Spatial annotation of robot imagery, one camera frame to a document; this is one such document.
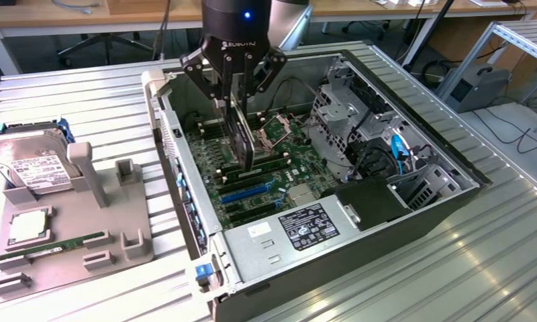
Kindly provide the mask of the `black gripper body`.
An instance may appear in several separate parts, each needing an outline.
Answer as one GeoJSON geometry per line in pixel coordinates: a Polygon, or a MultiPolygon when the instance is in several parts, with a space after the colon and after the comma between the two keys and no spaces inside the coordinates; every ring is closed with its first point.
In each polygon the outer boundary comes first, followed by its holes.
{"type": "Polygon", "coordinates": [[[252,55],[260,60],[269,50],[271,1],[201,2],[203,14],[203,54],[209,60],[220,60],[224,55],[244,57],[252,55]]]}

